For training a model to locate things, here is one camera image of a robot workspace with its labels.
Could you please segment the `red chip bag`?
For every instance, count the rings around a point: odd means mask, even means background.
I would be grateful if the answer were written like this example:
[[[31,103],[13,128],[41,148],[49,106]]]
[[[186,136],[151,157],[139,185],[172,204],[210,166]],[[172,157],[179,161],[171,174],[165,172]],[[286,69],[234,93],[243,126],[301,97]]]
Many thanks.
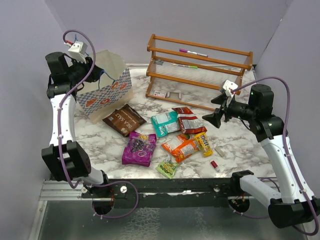
[[[175,107],[172,110],[177,113],[177,121],[183,134],[207,132],[203,122],[188,107]]]

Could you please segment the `checkered paper bag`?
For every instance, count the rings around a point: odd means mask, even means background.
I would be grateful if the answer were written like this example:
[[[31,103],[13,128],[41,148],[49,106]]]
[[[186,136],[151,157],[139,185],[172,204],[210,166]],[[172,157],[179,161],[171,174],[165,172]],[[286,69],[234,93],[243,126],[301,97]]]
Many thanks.
[[[92,123],[106,118],[133,97],[130,70],[123,58],[109,50],[96,53],[95,65],[102,69],[97,82],[85,82],[77,102]]]

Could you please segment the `brown sea salt snack bag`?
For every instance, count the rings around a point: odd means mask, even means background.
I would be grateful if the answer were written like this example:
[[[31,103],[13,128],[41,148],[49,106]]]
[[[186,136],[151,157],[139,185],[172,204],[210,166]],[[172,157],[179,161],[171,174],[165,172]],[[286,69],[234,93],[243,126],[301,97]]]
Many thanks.
[[[128,137],[130,133],[147,122],[128,104],[125,104],[120,109],[116,109],[102,121],[123,137]]]

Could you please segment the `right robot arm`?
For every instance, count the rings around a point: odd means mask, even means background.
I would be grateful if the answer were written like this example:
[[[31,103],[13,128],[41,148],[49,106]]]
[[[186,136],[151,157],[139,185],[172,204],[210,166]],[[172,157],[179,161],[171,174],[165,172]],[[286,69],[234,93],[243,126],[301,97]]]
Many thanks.
[[[221,118],[247,121],[270,160],[280,191],[259,180],[249,170],[234,172],[230,179],[230,191],[240,196],[248,193],[268,211],[270,220],[277,228],[286,228],[311,222],[320,214],[320,200],[309,188],[297,165],[290,145],[284,121],[274,115],[272,89],[264,84],[254,84],[250,89],[248,103],[238,102],[234,90],[237,85],[226,80],[221,95],[212,99],[220,107],[203,119],[216,128]]]

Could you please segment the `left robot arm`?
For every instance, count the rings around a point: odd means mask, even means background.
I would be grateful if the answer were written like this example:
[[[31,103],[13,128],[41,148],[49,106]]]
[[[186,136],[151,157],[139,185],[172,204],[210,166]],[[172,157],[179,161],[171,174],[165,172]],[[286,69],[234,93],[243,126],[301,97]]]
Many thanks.
[[[76,140],[74,121],[78,85],[98,81],[102,69],[89,56],[84,62],[72,58],[71,64],[67,63],[67,57],[63,52],[45,56],[50,70],[46,94],[53,120],[49,146],[41,150],[41,157],[56,181],[67,182],[73,189],[83,184],[103,198],[111,190],[109,179],[103,170],[91,166],[88,154]]]

